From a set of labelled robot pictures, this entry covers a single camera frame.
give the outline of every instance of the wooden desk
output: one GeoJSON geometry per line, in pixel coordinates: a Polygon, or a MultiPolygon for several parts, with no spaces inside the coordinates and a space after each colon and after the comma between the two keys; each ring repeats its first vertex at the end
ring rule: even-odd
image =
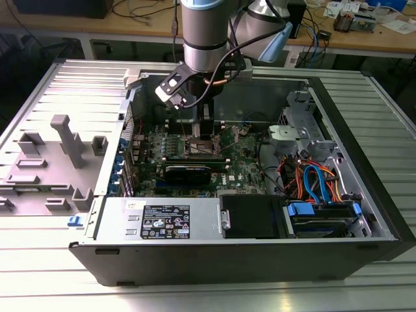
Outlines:
{"type": "MultiPolygon", "coordinates": [[[[0,30],[4,33],[25,34],[7,9],[6,0],[0,0],[0,30]]],[[[132,0],[132,3],[146,5],[151,3],[146,0],[132,0]]],[[[141,14],[146,14],[172,6],[170,0],[161,1],[151,8],[140,9],[141,14]]],[[[171,43],[170,33],[173,10],[165,10],[151,16],[151,26],[139,23],[131,18],[122,18],[110,12],[105,19],[73,18],[65,16],[41,16],[18,14],[16,8],[12,8],[19,20],[38,36],[57,36],[77,38],[81,41],[86,59],[94,59],[94,50],[91,40],[121,40],[132,42],[160,42],[171,43]]],[[[411,58],[416,53],[416,32],[411,34],[398,34],[388,28],[377,25],[374,33],[366,32],[336,32],[333,30],[332,18],[322,17],[323,8],[314,13],[313,19],[321,24],[320,28],[332,33],[327,53],[364,55],[374,57],[399,57],[411,58]]],[[[128,15],[127,5],[124,3],[117,8],[117,12],[128,15]]],[[[406,7],[405,14],[416,14],[416,8],[406,7]]],[[[286,66],[294,66],[300,52],[306,50],[311,44],[304,27],[300,29],[297,39],[287,42],[286,50],[289,56],[286,66]]]]}

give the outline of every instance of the table leg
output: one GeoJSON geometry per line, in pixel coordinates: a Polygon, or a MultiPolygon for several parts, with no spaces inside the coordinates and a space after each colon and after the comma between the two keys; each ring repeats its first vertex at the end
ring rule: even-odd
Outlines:
{"type": "Polygon", "coordinates": [[[94,46],[88,38],[80,38],[81,46],[83,47],[84,58],[86,60],[96,60],[96,52],[94,51],[94,46]]]}
{"type": "Polygon", "coordinates": [[[133,58],[137,59],[138,58],[138,53],[137,53],[137,42],[132,41],[131,42],[131,51],[133,52],[133,58]]]}
{"type": "Polygon", "coordinates": [[[291,45],[289,47],[289,53],[286,57],[285,67],[294,68],[298,62],[299,54],[303,52],[303,50],[304,46],[302,45],[291,45]]]}

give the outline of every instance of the white sticker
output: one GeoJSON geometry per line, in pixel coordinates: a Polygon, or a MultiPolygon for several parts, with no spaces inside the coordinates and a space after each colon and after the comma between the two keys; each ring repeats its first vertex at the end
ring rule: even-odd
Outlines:
{"type": "Polygon", "coordinates": [[[145,200],[127,200],[125,203],[125,209],[143,209],[145,204],[145,200]]]}

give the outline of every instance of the cable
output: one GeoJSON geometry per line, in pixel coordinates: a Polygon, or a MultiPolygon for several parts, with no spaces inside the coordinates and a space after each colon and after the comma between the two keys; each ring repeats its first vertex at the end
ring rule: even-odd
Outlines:
{"type": "MultiPolygon", "coordinates": [[[[319,169],[321,169],[322,171],[325,171],[327,174],[329,174],[332,177],[336,177],[335,174],[333,174],[333,172],[331,170],[329,170],[328,168],[321,166],[319,163],[315,162],[315,161],[304,161],[303,163],[307,163],[307,164],[313,164],[315,166],[318,166],[319,169]]],[[[338,189],[338,180],[335,181],[335,192],[337,194],[338,197],[338,201],[343,202],[343,199],[341,197],[341,195],[339,194],[339,189],[338,189]]],[[[337,197],[335,197],[335,195],[333,195],[334,201],[336,202],[337,197]]]]}
{"type": "MultiPolygon", "coordinates": [[[[307,9],[307,12],[309,13],[309,16],[311,17],[311,19],[309,19],[309,18],[305,18],[304,17],[304,20],[307,20],[307,21],[310,21],[310,22],[312,22],[312,24],[313,24],[313,28],[315,29],[315,27],[317,28],[317,32],[316,33],[319,33],[319,31],[320,31],[320,29],[319,29],[319,24],[317,24],[314,20],[313,20],[313,18],[312,18],[312,15],[311,15],[311,12],[307,9]]],[[[322,49],[320,52],[318,52],[317,53],[317,57],[319,56],[319,55],[321,55],[321,54],[323,54],[323,56],[319,59],[320,61],[321,61],[321,63],[320,63],[320,66],[322,65],[322,62],[323,62],[323,60],[325,59],[325,56],[326,56],[326,48],[329,46],[329,41],[326,41],[326,40],[323,40],[322,39],[322,41],[324,42],[324,49],[322,49]]],[[[310,58],[308,58],[307,59],[307,54],[309,53],[309,51],[310,51],[310,48],[311,48],[311,46],[309,47],[309,49],[308,49],[308,51],[307,51],[307,53],[304,55],[304,57],[302,58],[302,60],[299,62],[299,64],[298,64],[298,66],[297,67],[299,67],[300,65],[301,65],[301,63],[303,63],[304,62],[304,64],[306,65],[306,63],[308,63],[308,62],[310,62],[311,61],[311,59],[313,58],[313,56],[312,57],[310,57],[310,58]]]]}
{"type": "Polygon", "coordinates": [[[162,8],[160,10],[156,10],[154,12],[150,12],[150,13],[142,14],[142,15],[136,15],[136,14],[132,13],[133,16],[132,15],[124,15],[124,14],[118,13],[116,11],[116,7],[118,7],[120,4],[122,4],[122,3],[126,2],[126,1],[127,0],[120,0],[115,5],[112,6],[111,11],[114,14],[116,14],[117,16],[122,17],[122,18],[145,18],[147,16],[151,16],[151,15],[154,15],[154,14],[159,13],[159,12],[162,12],[162,11],[170,10],[171,8],[174,8],[175,7],[174,5],[172,5],[172,6],[168,6],[167,8],[162,8]]]}
{"type": "Polygon", "coordinates": [[[8,8],[8,11],[12,14],[13,18],[16,20],[16,22],[20,25],[21,28],[25,29],[25,31],[38,43],[38,45],[42,48],[45,48],[43,44],[40,43],[40,41],[33,35],[33,33],[22,24],[22,22],[18,19],[18,17],[13,13],[12,8],[10,7],[10,4],[8,3],[8,0],[6,0],[6,6],[8,8]]]}
{"type": "Polygon", "coordinates": [[[258,114],[260,116],[262,116],[265,120],[267,120],[268,122],[272,123],[272,120],[263,112],[249,112],[244,119],[242,120],[242,124],[245,124],[247,122],[247,118],[250,117],[251,115],[254,114],[258,114]]]}
{"type": "Polygon", "coordinates": [[[151,8],[151,7],[154,7],[155,5],[157,5],[161,0],[155,0],[156,2],[154,2],[154,4],[152,4],[152,5],[144,5],[144,6],[138,6],[138,7],[135,7],[135,8],[132,8],[131,7],[131,0],[127,0],[127,8],[129,9],[129,13],[130,13],[130,17],[131,17],[131,19],[133,20],[133,21],[137,21],[138,23],[144,23],[144,24],[146,24],[147,26],[151,26],[151,23],[149,22],[149,21],[142,21],[141,19],[138,19],[137,20],[137,18],[138,17],[135,17],[136,16],[136,14],[135,14],[135,11],[136,10],[139,10],[139,9],[141,9],[141,8],[151,8]]]}
{"type": "Polygon", "coordinates": [[[204,99],[204,97],[208,94],[208,91],[209,91],[209,89],[210,89],[210,87],[212,87],[212,85],[213,85],[213,83],[214,83],[214,81],[215,81],[215,76],[217,75],[217,73],[218,73],[218,71],[220,70],[220,67],[221,67],[221,65],[226,61],[226,59],[231,55],[231,54],[233,54],[234,52],[236,52],[236,51],[238,51],[238,50],[240,50],[240,49],[242,49],[242,48],[244,48],[244,47],[247,47],[247,46],[249,46],[250,44],[254,44],[254,43],[256,43],[256,42],[258,42],[258,41],[260,41],[260,40],[263,40],[263,39],[265,39],[265,38],[268,38],[268,37],[270,37],[270,36],[273,36],[274,34],[277,34],[277,33],[279,33],[280,31],[281,31],[282,29],[279,29],[279,30],[275,30],[275,31],[271,31],[271,32],[268,32],[268,33],[266,33],[266,34],[262,34],[261,36],[258,36],[258,37],[256,37],[256,38],[252,38],[252,39],[250,39],[250,40],[248,40],[248,41],[246,41],[245,43],[243,43],[243,44],[240,44],[240,45],[238,45],[237,47],[234,47],[233,49],[231,49],[231,50],[229,50],[222,58],[221,58],[221,60],[220,60],[220,62],[218,62],[218,64],[216,65],[216,68],[215,68],[215,70],[214,70],[214,73],[213,73],[213,76],[211,77],[211,80],[209,81],[209,84],[207,85],[207,87],[205,88],[205,91],[204,91],[204,93],[202,94],[202,96],[199,98],[199,99],[197,99],[194,103],[191,103],[191,104],[188,104],[188,105],[182,105],[182,108],[183,109],[191,109],[191,108],[193,108],[193,107],[195,107],[199,102],[201,102],[203,99],[204,99]]]}
{"type": "Polygon", "coordinates": [[[269,167],[265,168],[265,171],[266,170],[269,170],[269,169],[277,169],[277,168],[279,168],[279,167],[277,167],[277,166],[269,166],[269,167]]]}
{"type": "MultiPolygon", "coordinates": [[[[231,22],[231,19],[228,20],[228,23],[229,23],[229,28],[231,29],[231,34],[233,35],[233,40],[234,40],[234,41],[230,40],[231,45],[232,45],[232,47],[237,47],[239,44],[237,42],[237,36],[235,35],[235,31],[234,31],[233,23],[231,22]]],[[[234,80],[240,74],[241,68],[242,68],[242,64],[240,63],[237,66],[237,70],[234,71],[234,73],[232,75],[230,75],[227,79],[222,79],[222,80],[214,81],[213,82],[213,86],[226,85],[230,81],[234,80]]],[[[204,83],[206,85],[209,85],[209,80],[207,78],[205,78],[203,81],[204,81],[204,83]]]]}
{"type": "Polygon", "coordinates": [[[308,8],[320,8],[320,0],[305,0],[308,8]]]}
{"type": "Polygon", "coordinates": [[[312,27],[307,26],[307,25],[304,25],[304,24],[300,24],[300,25],[301,26],[304,26],[304,27],[308,28],[310,31],[312,31],[313,32],[313,36],[314,36],[314,40],[315,40],[315,50],[313,50],[312,60],[309,63],[309,65],[307,66],[307,68],[310,68],[312,66],[312,64],[314,63],[315,58],[317,56],[317,52],[318,52],[318,37],[317,37],[316,32],[312,29],[312,27]]]}
{"type": "Polygon", "coordinates": [[[13,48],[13,46],[6,40],[3,34],[0,34],[0,38],[2,39],[2,41],[4,41],[4,43],[8,46],[9,49],[13,48]]]}
{"type": "Polygon", "coordinates": [[[322,194],[322,199],[324,200],[324,202],[330,202],[330,197],[328,195],[328,192],[326,192],[325,189],[325,178],[324,175],[322,174],[322,172],[320,171],[320,168],[314,164],[310,164],[308,167],[306,167],[305,171],[304,171],[304,185],[305,185],[305,189],[306,191],[309,193],[309,195],[312,196],[312,198],[318,203],[319,202],[319,198],[318,196],[311,190],[310,186],[309,186],[309,181],[308,181],[308,173],[309,171],[314,170],[316,171],[316,173],[318,174],[318,178],[319,178],[319,185],[320,185],[320,193],[322,194]]]}
{"type": "Polygon", "coordinates": [[[181,112],[177,112],[177,115],[179,116],[179,121],[181,122],[182,132],[183,132],[183,143],[187,143],[187,135],[185,134],[185,128],[183,127],[181,112]]]}
{"type": "Polygon", "coordinates": [[[263,141],[264,141],[264,139],[265,139],[265,137],[266,137],[266,135],[267,135],[267,131],[265,131],[264,132],[264,134],[261,136],[261,140],[260,140],[260,145],[259,145],[259,149],[258,149],[258,151],[257,151],[257,163],[258,163],[258,165],[259,165],[259,168],[260,168],[260,172],[262,172],[264,175],[265,175],[265,177],[270,181],[270,182],[272,182],[277,188],[278,188],[278,190],[280,191],[280,193],[281,193],[281,195],[282,196],[285,196],[285,197],[287,197],[286,196],[286,194],[284,193],[284,191],[283,191],[283,189],[282,189],[282,187],[279,185],[279,183],[277,183],[276,181],[274,181],[266,172],[265,172],[265,170],[263,169],[263,166],[261,165],[261,161],[260,161],[260,150],[261,150],[261,145],[263,144],[263,141]]]}
{"type": "MultiPolygon", "coordinates": [[[[273,12],[273,14],[275,15],[275,17],[276,18],[278,18],[280,21],[280,23],[283,23],[283,24],[285,24],[285,22],[284,22],[284,20],[281,18],[281,16],[280,16],[280,14],[278,13],[278,11],[274,8],[274,6],[272,5],[272,3],[270,3],[270,0],[265,0],[266,1],[266,4],[267,4],[267,6],[269,7],[269,9],[273,12]]],[[[235,36],[235,32],[234,32],[234,29],[233,29],[233,25],[232,25],[232,22],[231,22],[231,20],[229,20],[229,24],[230,24],[230,27],[231,27],[231,31],[232,31],[232,33],[233,33],[233,35],[234,35],[234,38],[235,38],[235,41],[237,42],[237,39],[236,39],[236,36],[235,36]]],[[[282,31],[284,28],[281,28],[279,31],[277,31],[277,32],[272,32],[271,33],[271,35],[270,36],[272,36],[273,34],[277,34],[277,33],[279,33],[280,31],[282,31]]],[[[258,40],[256,40],[256,38],[254,38],[254,39],[252,39],[252,40],[255,40],[255,41],[253,41],[253,42],[251,42],[250,44],[253,44],[253,43],[255,43],[255,42],[257,42],[257,41],[260,41],[260,40],[262,40],[262,39],[258,39],[258,40]]],[[[233,52],[234,51],[240,51],[242,48],[244,48],[244,47],[246,47],[246,46],[248,46],[248,45],[250,45],[250,44],[247,44],[249,41],[251,41],[251,40],[248,40],[247,42],[245,42],[244,44],[242,44],[242,45],[237,45],[237,46],[235,46],[231,51],[229,51],[224,57],[226,57],[226,56],[228,56],[228,55],[231,55],[231,54],[233,54],[233,52]]],[[[241,67],[240,66],[238,66],[238,68],[237,68],[237,71],[232,75],[232,76],[230,76],[230,77],[228,77],[227,79],[222,79],[222,80],[219,80],[219,81],[214,81],[213,79],[215,78],[215,76],[216,76],[216,74],[217,74],[217,72],[218,72],[218,67],[223,63],[223,61],[224,61],[224,58],[222,58],[221,59],[221,61],[218,63],[218,66],[215,68],[215,71],[214,71],[214,73],[213,73],[213,76],[211,77],[211,80],[208,82],[208,79],[204,79],[203,81],[204,81],[204,83],[208,86],[206,89],[205,89],[205,92],[203,93],[203,95],[198,99],[198,100],[196,100],[196,102],[194,102],[193,104],[190,104],[190,105],[185,105],[185,106],[183,106],[183,108],[184,109],[187,109],[187,108],[191,108],[191,107],[193,107],[193,106],[195,106],[195,105],[197,105],[198,103],[199,103],[199,101],[200,100],[202,100],[204,97],[205,97],[205,95],[207,94],[207,92],[208,92],[208,89],[210,88],[210,87],[212,87],[212,86],[221,86],[221,85],[225,85],[225,84],[227,84],[227,83],[229,83],[230,81],[232,81],[232,80],[234,80],[238,75],[239,75],[239,73],[240,73],[240,71],[241,71],[241,67]]]]}
{"type": "MultiPolygon", "coordinates": [[[[309,18],[306,18],[306,17],[303,17],[302,19],[303,20],[306,20],[306,21],[310,21],[311,23],[312,23],[312,27],[313,27],[313,30],[314,30],[314,32],[315,32],[315,34],[318,34],[319,33],[319,31],[320,31],[320,29],[319,29],[319,25],[313,20],[313,16],[312,16],[312,13],[311,13],[311,11],[308,9],[308,8],[306,8],[306,12],[309,14],[309,17],[310,17],[310,19],[309,18]]],[[[312,39],[312,42],[311,42],[311,45],[309,46],[309,49],[306,51],[306,53],[305,53],[305,55],[303,56],[303,57],[301,57],[301,59],[300,59],[300,62],[295,66],[296,68],[299,68],[301,65],[302,65],[302,63],[303,62],[305,62],[305,65],[306,65],[306,58],[307,58],[307,55],[309,54],[309,52],[311,51],[311,49],[312,49],[312,45],[314,44],[314,42],[315,42],[315,40],[314,40],[314,38],[313,37],[311,37],[310,35],[309,35],[309,33],[307,32],[307,34],[308,34],[308,36],[310,37],[310,39],[312,39]]]]}
{"type": "Polygon", "coordinates": [[[174,62],[176,63],[176,52],[175,52],[175,44],[176,44],[176,37],[178,34],[178,22],[177,22],[177,0],[175,0],[174,5],[174,19],[172,20],[172,35],[174,40],[172,42],[172,54],[174,55],[174,62]]]}

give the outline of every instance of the side panel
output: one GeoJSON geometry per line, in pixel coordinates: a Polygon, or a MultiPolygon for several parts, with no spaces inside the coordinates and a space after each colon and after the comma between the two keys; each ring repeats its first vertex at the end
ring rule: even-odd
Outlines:
{"type": "Polygon", "coordinates": [[[377,173],[374,171],[370,161],[365,156],[356,138],[352,134],[344,118],[341,116],[341,113],[335,106],[331,96],[326,91],[320,79],[312,78],[311,84],[313,85],[314,91],[316,92],[320,104],[324,109],[322,113],[325,114],[328,121],[331,122],[333,130],[336,132],[336,135],[342,142],[344,149],[347,151],[348,156],[367,188],[371,199],[381,212],[391,233],[397,239],[402,241],[402,244],[400,244],[400,247],[397,250],[391,252],[382,259],[392,260],[415,246],[415,236],[406,224],[406,221],[400,214],[400,211],[397,209],[394,201],[391,199],[388,191],[385,189],[377,173]]]}
{"type": "Polygon", "coordinates": [[[102,285],[175,285],[342,280],[396,245],[362,242],[98,248],[73,243],[70,251],[102,285]]]}

